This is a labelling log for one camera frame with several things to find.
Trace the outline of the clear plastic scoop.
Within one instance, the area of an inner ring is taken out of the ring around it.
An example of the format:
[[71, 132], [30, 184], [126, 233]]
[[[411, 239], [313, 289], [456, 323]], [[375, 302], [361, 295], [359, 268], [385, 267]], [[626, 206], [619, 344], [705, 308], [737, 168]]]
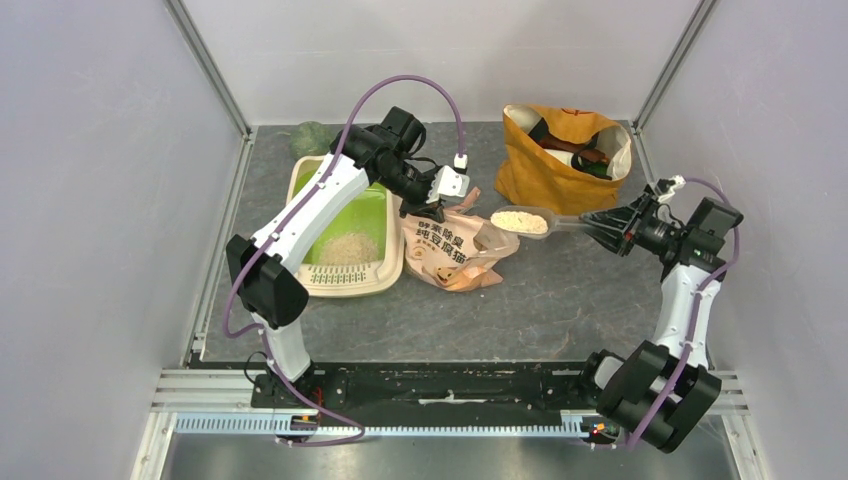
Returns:
[[554, 233], [583, 232], [588, 225], [577, 216], [559, 215], [550, 209], [531, 206], [505, 206], [490, 217], [495, 227], [519, 236], [542, 240]]

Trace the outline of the cream green litter box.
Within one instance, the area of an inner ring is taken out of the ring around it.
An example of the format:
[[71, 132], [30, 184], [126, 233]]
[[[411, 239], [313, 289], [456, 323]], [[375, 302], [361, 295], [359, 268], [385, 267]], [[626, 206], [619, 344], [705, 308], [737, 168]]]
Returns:
[[[319, 235], [296, 277], [312, 297], [345, 298], [388, 290], [403, 270], [404, 238], [398, 217], [399, 199], [374, 183], [359, 194]], [[377, 261], [350, 266], [318, 265], [318, 254], [330, 239], [348, 232], [367, 234], [378, 244]]]

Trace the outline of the pink cat litter bag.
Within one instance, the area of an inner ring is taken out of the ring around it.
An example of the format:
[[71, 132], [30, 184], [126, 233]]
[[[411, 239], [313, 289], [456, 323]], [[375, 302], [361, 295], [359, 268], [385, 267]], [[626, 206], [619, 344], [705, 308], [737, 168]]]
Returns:
[[412, 215], [400, 220], [407, 272], [449, 292], [468, 292], [503, 281], [494, 267], [518, 251], [520, 239], [468, 213], [479, 196], [480, 189], [474, 188], [461, 203], [446, 207], [441, 223]]

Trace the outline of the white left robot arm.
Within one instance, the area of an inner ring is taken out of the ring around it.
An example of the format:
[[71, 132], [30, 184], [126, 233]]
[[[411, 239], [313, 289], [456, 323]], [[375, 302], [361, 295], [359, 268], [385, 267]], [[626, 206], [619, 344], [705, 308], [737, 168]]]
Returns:
[[412, 165], [426, 129], [412, 114], [392, 108], [381, 123], [349, 126], [306, 185], [251, 237], [233, 236], [225, 248], [232, 277], [230, 303], [240, 301], [279, 376], [276, 396], [290, 408], [307, 405], [314, 383], [299, 317], [309, 294], [296, 274], [315, 241], [357, 196], [377, 183], [401, 200], [405, 215], [437, 219], [442, 202], [466, 194], [466, 156], [453, 165], [420, 171]]

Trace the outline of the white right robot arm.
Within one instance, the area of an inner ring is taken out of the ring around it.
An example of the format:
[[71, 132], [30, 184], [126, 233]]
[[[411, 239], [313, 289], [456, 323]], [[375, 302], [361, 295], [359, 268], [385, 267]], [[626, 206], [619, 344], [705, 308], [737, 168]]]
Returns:
[[663, 266], [662, 305], [652, 339], [627, 358], [592, 353], [577, 382], [579, 400], [623, 428], [628, 441], [675, 451], [718, 399], [721, 380], [709, 370], [710, 311], [733, 256], [720, 256], [727, 234], [744, 216], [729, 203], [705, 197], [689, 220], [661, 219], [664, 198], [652, 187], [629, 204], [581, 215], [591, 238], [625, 256], [639, 247]]

